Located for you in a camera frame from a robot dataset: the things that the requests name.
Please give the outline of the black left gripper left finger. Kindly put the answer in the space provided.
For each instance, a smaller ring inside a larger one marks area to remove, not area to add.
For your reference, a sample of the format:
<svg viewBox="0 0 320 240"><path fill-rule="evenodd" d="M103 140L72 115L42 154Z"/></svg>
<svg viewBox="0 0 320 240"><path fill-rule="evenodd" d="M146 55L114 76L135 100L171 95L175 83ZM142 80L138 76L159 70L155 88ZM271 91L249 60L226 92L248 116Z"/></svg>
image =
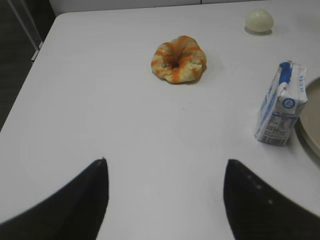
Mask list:
<svg viewBox="0 0 320 240"><path fill-rule="evenodd" d="M108 164L101 158L47 199L1 223L0 238L95 240L108 203Z"/></svg>

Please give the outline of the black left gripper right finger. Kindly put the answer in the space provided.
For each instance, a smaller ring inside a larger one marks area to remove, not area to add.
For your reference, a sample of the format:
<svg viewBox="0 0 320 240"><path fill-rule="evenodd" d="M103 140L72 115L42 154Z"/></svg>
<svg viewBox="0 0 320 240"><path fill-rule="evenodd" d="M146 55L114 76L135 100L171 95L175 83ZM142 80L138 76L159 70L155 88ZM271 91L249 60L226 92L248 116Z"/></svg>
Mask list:
<svg viewBox="0 0 320 240"><path fill-rule="evenodd" d="M223 202L236 240L318 240L320 218L263 181L236 159L229 159Z"/></svg>

